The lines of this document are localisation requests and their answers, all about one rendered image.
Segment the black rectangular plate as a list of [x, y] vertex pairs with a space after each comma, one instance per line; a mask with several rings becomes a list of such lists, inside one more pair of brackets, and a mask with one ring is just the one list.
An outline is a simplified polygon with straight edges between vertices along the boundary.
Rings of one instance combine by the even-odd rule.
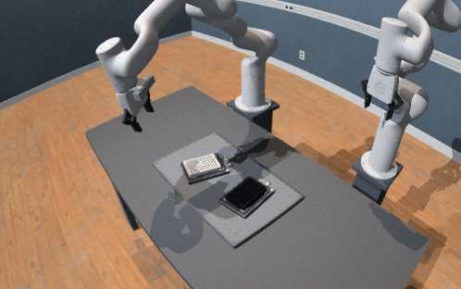
[[266, 186], [248, 178], [233, 191], [227, 194], [225, 199], [231, 202], [234, 206], [245, 211], [267, 190]]

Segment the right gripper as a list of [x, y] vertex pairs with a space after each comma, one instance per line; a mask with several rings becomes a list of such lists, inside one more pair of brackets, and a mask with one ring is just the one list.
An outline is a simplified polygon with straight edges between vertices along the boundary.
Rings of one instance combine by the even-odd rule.
[[[154, 112], [154, 109], [150, 103], [151, 99], [149, 91], [142, 101], [135, 101], [132, 95], [133, 93], [134, 91], [122, 91], [116, 93], [118, 104], [123, 113], [122, 123], [126, 125], [131, 125], [135, 132], [142, 132], [141, 126], [138, 122], [136, 122], [136, 116], [138, 115], [142, 107], [145, 108], [146, 112]], [[133, 117], [133, 121], [131, 121], [131, 117]]]

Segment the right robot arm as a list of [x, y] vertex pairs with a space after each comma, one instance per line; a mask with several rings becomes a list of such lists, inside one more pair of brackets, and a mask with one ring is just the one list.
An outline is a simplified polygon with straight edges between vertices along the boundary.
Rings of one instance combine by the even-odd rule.
[[118, 37], [96, 49], [114, 90], [134, 91], [135, 101], [143, 100], [156, 80], [153, 75], [136, 76], [155, 55], [158, 32], [185, 4], [190, 17], [223, 30], [236, 47], [255, 52], [255, 57], [247, 57], [242, 62], [242, 95], [235, 99], [235, 106], [253, 113], [269, 109], [271, 101], [265, 96], [266, 61], [276, 51], [278, 39], [270, 31], [247, 27], [237, 14], [235, 0], [155, 0], [136, 19], [134, 30], [140, 36], [129, 51]]

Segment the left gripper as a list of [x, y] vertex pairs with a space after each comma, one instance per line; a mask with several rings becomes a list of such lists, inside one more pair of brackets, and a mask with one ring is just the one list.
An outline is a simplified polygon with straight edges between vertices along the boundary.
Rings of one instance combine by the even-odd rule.
[[[399, 84], [398, 73], [389, 73], [374, 65], [369, 80], [361, 81], [361, 84], [366, 97], [364, 108], [370, 106], [371, 97], [374, 96], [381, 102], [388, 104], [389, 110], [386, 115], [386, 120], [391, 119], [393, 111], [404, 104], [397, 93]], [[394, 103], [395, 99], [398, 102], [397, 105]]]

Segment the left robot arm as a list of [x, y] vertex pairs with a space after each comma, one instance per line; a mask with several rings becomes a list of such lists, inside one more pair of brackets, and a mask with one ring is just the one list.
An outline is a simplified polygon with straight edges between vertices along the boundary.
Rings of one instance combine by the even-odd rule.
[[[396, 175], [394, 159], [405, 128], [429, 106], [427, 92], [404, 77], [427, 65], [434, 48], [430, 26], [447, 32], [458, 31], [461, 28], [459, 8], [451, 0], [407, 0], [398, 19], [381, 20], [375, 64], [381, 70], [399, 74], [397, 93], [404, 104], [398, 108], [401, 112], [393, 112], [391, 119], [386, 120], [387, 112], [382, 114], [372, 149], [361, 158], [363, 170], [375, 179], [390, 180]], [[414, 34], [413, 38], [407, 35], [407, 30]]]

